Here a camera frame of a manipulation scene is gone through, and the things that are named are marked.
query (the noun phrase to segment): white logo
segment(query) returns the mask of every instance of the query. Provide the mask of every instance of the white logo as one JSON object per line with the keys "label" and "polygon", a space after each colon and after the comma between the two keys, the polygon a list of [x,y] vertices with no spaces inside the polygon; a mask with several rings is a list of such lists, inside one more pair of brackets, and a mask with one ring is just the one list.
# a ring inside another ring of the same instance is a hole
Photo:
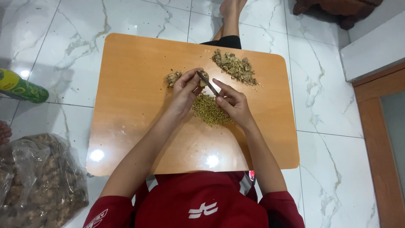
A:
{"label": "white logo", "polygon": [[190,210],[188,211],[188,213],[191,214],[190,216],[188,216],[188,218],[189,218],[189,219],[196,219],[196,218],[199,218],[199,217],[201,216],[201,213],[202,213],[202,212],[204,212],[204,215],[214,214],[215,212],[217,212],[218,207],[216,207],[216,208],[214,208],[214,209],[212,209],[212,210],[209,210],[209,209],[215,207],[216,205],[217,205],[217,202],[215,202],[215,203],[213,203],[213,204],[211,204],[211,205],[208,205],[208,206],[205,206],[205,203],[202,203],[201,206],[200,206],[200,209],[190,209]]}
{"label": "white logo", "polygon": [[108,209],[105,209],[98,216],[93,218],[93,220],[91,222],[89,222],[89,224],[87,224],[87,226],[85,228],[94,228],[94,227],[98,226],[101,223],[104,216],[107,214],[107,211],[108,211]]}

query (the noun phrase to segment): black shorts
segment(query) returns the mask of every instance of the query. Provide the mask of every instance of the black shorts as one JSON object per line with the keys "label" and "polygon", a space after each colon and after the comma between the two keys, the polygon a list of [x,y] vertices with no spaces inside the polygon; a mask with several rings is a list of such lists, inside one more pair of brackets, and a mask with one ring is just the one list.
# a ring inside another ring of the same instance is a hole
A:
{"label": "black shorts", "polygon": [[211,45],[211,46],[218,46],[218,47],[230,47],[236,49],[242,49],[241,39],[239,36],[226,36],[222,37],[218,41],[208,41],[202,44]]}

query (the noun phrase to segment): wooden door frame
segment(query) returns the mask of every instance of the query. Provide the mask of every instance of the wooden door frame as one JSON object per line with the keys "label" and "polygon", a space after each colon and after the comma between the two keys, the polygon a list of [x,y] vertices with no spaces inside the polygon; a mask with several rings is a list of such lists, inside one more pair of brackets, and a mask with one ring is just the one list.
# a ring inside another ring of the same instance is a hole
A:
{"label": "wooden door frame", "polygon": [[382,111],[382,96],[405,90],[405,62],[352,83],[370,162],[382,228],[405,228],[405,208],[391,143]]}

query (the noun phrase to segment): white marble floor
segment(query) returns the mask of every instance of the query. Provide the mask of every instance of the white marble floor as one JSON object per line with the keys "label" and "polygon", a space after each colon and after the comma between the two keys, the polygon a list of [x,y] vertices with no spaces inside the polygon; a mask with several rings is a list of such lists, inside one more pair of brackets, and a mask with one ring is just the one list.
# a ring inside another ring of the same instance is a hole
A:
{"label": "white marble floor", "polygon": [[[242,48],[279,54],[288,66],[301,164],[283,170],[306,226],[379,227],[356,98],[339,49],[348,34],[333,18],[292,15],[295,0],[248,0]],[[222,0],[0,0],[0,68],[47,88],[32,104],[0,95],[13,139],[50,132],[67,138],[85,167],[105,37],[112,32],[209,41]],[[106,177],[88,179],[91,204]],[[89,208],[67,227],[81,227]]]}

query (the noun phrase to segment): forearm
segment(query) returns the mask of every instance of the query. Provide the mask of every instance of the forearm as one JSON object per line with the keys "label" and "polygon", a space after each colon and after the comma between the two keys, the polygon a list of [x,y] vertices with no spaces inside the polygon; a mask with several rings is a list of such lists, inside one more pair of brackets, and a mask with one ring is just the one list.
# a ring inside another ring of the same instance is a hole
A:
{"label": "forearm", "polygon": [[138,187],[145,181],[149,171],[177,126],[177,121],[163,115],[129,151],[108,179],[102,196],[125,196],[132,198]]}
{"label": "forearm", "polygon": [[262,194],[287,191],[281,169],[267,146],[256,122],[250,123],[243,131],[245,132],[250,157],[252,158],[255,177]]}

